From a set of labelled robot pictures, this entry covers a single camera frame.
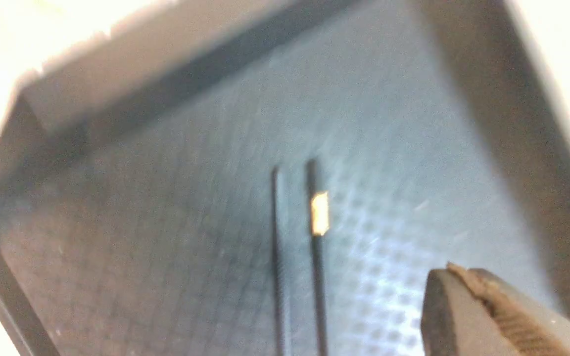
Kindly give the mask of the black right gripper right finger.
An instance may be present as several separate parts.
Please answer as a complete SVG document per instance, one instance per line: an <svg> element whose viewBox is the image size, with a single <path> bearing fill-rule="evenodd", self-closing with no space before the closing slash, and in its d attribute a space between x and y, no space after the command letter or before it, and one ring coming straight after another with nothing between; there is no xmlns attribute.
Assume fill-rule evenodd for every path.
<svg viewBox="0 0 570 356"><path fill-rule="evenodd" d="M569 318L541 306L486 269L448 262L446 270L484 304L502 336L521 356L570 356Z"/></svg>

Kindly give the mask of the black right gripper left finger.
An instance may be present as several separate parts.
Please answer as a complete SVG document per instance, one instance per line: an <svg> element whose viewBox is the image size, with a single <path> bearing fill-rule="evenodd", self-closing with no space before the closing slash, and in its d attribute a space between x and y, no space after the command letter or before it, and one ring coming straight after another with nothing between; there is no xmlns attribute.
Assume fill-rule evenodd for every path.
<svg viewBox="0 0 570 356"><path fill-rule="evenodd" d="M427 356L502 356L504 342L482 302L445 269L427 277L421 334Z"/></svg>

